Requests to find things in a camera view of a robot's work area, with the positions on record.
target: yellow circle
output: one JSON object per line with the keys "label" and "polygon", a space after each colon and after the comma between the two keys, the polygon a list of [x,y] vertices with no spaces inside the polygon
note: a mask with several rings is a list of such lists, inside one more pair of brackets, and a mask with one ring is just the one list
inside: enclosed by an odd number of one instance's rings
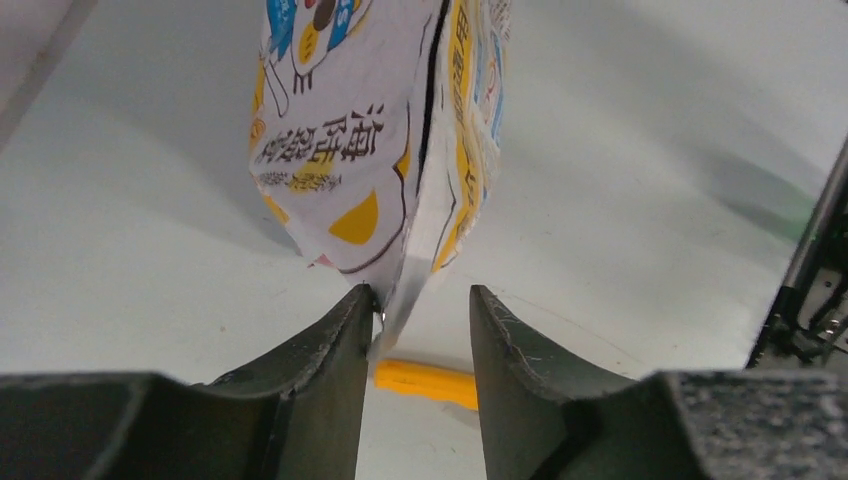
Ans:
{"label": "yellow circle", "polygon": [[312,23],[303,29],[303,34],[300,36],[300,47],[298,48],[297,58],[301,65],[306,65],[312,55],[315,53],[315,47],[318,46],[318,31],[312,26]]}

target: printed packaging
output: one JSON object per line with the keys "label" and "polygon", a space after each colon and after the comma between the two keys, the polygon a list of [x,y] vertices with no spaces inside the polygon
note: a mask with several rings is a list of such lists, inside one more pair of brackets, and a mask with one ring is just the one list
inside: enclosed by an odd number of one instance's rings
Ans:
{"label": "printed packaging", "polygon": [[303,255],[377,294],[397,342],[500,157],[510,0],[267,0],[250,172]]}

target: yellow graphic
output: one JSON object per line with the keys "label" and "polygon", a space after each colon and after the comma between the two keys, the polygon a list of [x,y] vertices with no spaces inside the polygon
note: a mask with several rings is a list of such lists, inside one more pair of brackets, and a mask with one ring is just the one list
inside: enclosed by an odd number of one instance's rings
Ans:
{"label": "yellow graphic", "polygon": [[265,122],[256,116],[259,109],[265,103],[265,68],[262,59],[259,59],[259,74],[256,76],[256,90],[253,91],[253,123],[250,126],[250,142],[248,143],[252,152],[259,139],[265,134]]}
{"label": "yellow graphic", "polygon": [[262,119],[254,118],[253,123],[250,125],[250,151],[253,151],[256,148],[256,144],[259,143],[259,139],[262,138],[262,135],[265,134],[265,122]]}
{"label": "yellow graphic", "polygon": [[448,234],[447,241],[436,256],[433,272],[441,269],[456,252],[457,245],[465,237],[471,222],[476,218],[482,201],[480,188],[480,148],[477,145],[472,119],[468,118],[466,104],[469,97],[471,77],[471,28],[468,19],[468,0],[457,0],[451,13],[451,37],[448,43],[448,74],[451,82],[451,98],[456,113],[456,166],[461,183],[461,207],[456,223]]}
{"label": "yellow graphic", "polygon": [[315,47],[318,46],[318,31],[315,30],[315,25],[312,22],[303,29],[303,34],[300,36],[300,46],[297,49],[297,59],[301,64],[309,63],[312,55],[315,54]]}
{"label": "yellow graphic", "polygon": [[256,90],[253,91],[253,115],[265,103],[265,66],[262,58],[259,59],[259,74],[256,76]]}
{"label": "yellow graphic", "polygon": [[406,180],[406,174],[409,173],[409,142],[406,143],[406,151],[403,152],[403,156],[395,164],[395,168],[400,172],[400,176]]}
{"label": "yellow graphic", "polygon": [[330,181],[333,173],[333,156],[335,152],[317,153],[303,164],[289,183],[292,193],[310,193],[321,190]]}
{"label": "yellow graphic", "polygon": [[280,221],[283,225],[289,223],[289,216],[286,212],[283,211],[282,208],[278,207],[274,200],[268,195],[262,195],[262,199],[265,200],[265,205],[268,205],[268,208],[271,209],[271,213],[277,217],[277,220]]}
{"label": "yellow graphic", "polygon": [[377,230],[379,214],[377,191],[372,189],[368,198],[336,220],[329,232],[345,242],[365,245]]}
{"label": "yellow graphic", "polygon": [[[357,12],[359,10],[359,5],[362,3],[362,0],[356,0],[353,2],[353,11]],[[362,25],[365,24],[365,19],[368,18],[368,14],[371,13],[371,10],[366,10],[365,13],[362,14],[362,19],[350,29],[350,32],[347,33],[348,37],[352,37],[359,33],[362,30]]]}

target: white table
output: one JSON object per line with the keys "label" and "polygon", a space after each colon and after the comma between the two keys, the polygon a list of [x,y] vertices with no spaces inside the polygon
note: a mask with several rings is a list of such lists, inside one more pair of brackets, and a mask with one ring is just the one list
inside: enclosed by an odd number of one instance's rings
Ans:
{"label": "white table", "polygon": [[[0,370],[209,381],[348,289],[247,174],[261,2],[195,3],[100,2],[0,154]],[[514,10],[502,175],[396,354],[469,368],[483,283],[626,375],[740,367],[848,132],[848,7]],[[367,478],[482,475],[457,414],[368,395]]]}

